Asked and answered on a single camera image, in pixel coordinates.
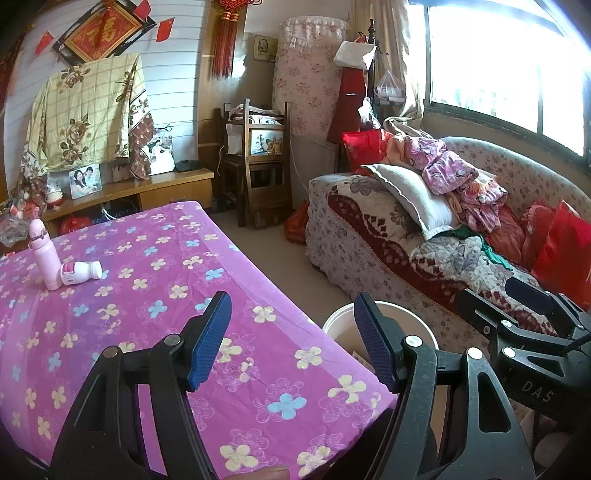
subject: window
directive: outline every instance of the window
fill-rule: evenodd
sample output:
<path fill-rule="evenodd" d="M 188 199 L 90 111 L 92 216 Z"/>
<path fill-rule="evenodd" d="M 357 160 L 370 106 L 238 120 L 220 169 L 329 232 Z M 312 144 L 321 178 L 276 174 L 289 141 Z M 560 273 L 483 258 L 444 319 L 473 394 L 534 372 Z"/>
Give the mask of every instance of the window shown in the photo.
<path fill-rule="evenodd" d="M 484 113 L 583 155 L 584 64 L 534 0 L 411 3 L 411 71 L 426 79 L 427 105 Z"/>

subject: wooden shelf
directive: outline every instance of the wooden shelf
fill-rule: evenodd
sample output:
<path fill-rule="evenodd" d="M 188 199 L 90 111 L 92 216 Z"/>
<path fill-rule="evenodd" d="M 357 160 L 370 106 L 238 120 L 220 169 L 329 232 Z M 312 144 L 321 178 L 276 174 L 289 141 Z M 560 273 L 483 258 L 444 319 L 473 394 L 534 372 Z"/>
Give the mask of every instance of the wooden shelf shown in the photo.
<path fill-rule="evenodd" d="M 100 192 L 91 193 L 76 200 L 66 200 L 61 204 L 59 210 L 46 211 L 41 219 L 44 222 L 54 220 L 66 215 L 69 215 L 78 210 L 82 210 L 94 205 L 111 200 L 136 195 L 139 193 L 149 192 L 150 190 L 163 189 L 166 187 L 173 187 L 175 185 L 182 185 L 199 180 L 207 180 L 213 178 L 213 172 L 201 168 L 200 170 L 161 173 L 150 177 L 149 180 L 124 180 L 117 183 L 107 183 L 103 185 Z"/>

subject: blanket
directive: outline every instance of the blanket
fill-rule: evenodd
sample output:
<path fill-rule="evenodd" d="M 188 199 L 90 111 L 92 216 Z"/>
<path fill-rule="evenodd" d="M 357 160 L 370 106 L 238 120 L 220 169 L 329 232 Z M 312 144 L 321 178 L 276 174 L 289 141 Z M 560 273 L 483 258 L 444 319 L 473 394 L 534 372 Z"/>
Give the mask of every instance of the blanket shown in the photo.
<path fill-rule="evenodd" d="M 73 66 L 53 74 L 37 94 L 21 174 L 30 181 L 49 171 L 126 158 L 132 173 L 147 179 L 150 163 L 141 148 L 153 135 L 138 54 Z"/>

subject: blue gripper pad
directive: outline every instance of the blue gripper pad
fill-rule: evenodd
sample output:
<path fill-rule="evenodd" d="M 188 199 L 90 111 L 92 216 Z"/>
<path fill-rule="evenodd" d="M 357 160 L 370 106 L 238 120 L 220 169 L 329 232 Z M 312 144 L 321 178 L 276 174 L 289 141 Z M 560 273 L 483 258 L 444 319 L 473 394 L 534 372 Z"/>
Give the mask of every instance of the blue gripper pad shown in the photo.
<path fill-rule="evenodd" d="M 187 377 L 189 385 L 197 389 L 205 382 L 212 370 L 217 352 L 232 317 L 232 301 L 226 292 L 218 291 L 207 306 L 202 317 L 207 323 L 193 349 L 191 370 Z"/>
<path fill-rule="evenodd" d="M 355 323 L 368 351 L 375 375 L 392 393 L 398 392 L 395 359 L 401 354 L 404 331 L 394 319 L 379 311 L 369 293 L 360 293 L 355 298 Z"/>

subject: red tassel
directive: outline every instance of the red tassel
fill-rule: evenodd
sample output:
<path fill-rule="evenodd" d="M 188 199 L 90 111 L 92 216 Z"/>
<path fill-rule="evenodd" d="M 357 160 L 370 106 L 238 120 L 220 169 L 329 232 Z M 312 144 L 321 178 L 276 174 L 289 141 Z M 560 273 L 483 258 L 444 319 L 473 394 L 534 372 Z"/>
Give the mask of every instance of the red tassel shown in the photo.
<path fill-rule="evenodd" d="M 228 29 L 228 39 L 224 45 L 224 76 L 231 77 L 234 67 L 234 49 L 236 48 L 236 32 L 238 30 L 238 14 L 230 15 L 230 24 Z"/>
<path fill-rule="evenodd" d="M 214 52 L 212 69 L 212 73 L 216 77 L 227 76 L 225 75 L 226 60 L 224 55 L 230 29 L 230 15 L 230 12 L 224 12 L 217 27 L 216 50 Z"/>

